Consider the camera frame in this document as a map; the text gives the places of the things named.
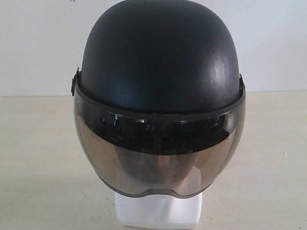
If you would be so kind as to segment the white mannequin head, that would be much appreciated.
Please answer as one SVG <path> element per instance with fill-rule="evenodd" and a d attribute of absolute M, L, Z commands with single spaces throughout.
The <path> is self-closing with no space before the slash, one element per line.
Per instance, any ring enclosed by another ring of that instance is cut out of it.
<path fill-rule="evenodd" d="M 140 197 L 130 197 L 115 192 L 117 215 L 136 212 L 137 215 L 153 216 L 159 214 L 173 218 L 177 215 L 199 216 L 202 207 L 200 191 L 201 172 L 193 167 L 176 190 L 150 191 Z"/>

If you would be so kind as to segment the black helmet with tinted visor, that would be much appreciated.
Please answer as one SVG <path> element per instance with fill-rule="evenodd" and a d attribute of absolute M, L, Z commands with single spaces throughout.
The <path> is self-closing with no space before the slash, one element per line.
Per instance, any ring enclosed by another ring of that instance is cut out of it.
<path fill-rule="evenodd" d="M 128 197 L 203 192 L 246 114 L 232 36 L 189 0 L 125 0 L 93 26 L 73 78 L 75 126 L 99 178 Z"/>

